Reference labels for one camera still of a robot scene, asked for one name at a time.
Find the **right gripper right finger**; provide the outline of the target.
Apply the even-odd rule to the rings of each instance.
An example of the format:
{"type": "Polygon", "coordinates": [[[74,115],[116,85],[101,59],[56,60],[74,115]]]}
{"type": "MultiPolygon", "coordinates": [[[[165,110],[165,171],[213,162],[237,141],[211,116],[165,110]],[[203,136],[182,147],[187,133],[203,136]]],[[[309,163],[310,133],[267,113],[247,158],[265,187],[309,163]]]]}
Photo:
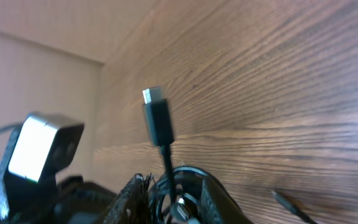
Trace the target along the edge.
{"type": "Polygon", "coordinates": [[[207,224],[253,224],[213,179],[203,180],[200,216],[201,222],[207,224]]]}

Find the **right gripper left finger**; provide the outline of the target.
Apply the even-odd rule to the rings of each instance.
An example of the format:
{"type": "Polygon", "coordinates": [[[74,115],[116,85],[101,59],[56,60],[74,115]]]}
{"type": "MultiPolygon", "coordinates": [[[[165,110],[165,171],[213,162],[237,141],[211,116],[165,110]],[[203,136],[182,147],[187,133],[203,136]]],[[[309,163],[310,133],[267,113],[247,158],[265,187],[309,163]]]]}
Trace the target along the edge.
{"type": "Polygon", "coordinates": [[[135,174],[115,199],[108,205],[101,217],[102,224],[151,224],[149,208],[149,187],[154,175],[135,174]]]}

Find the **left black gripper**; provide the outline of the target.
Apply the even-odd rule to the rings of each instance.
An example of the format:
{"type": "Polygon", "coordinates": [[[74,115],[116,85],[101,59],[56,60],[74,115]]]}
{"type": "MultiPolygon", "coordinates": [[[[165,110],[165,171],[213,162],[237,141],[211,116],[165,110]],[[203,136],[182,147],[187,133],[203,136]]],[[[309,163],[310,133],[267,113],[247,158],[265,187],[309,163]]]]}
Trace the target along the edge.
{"type": "Polygon", "coordinates": [[[102,223],[117,194],[80,176],[30,182],[0,197],[0,223],[102,223]]]}

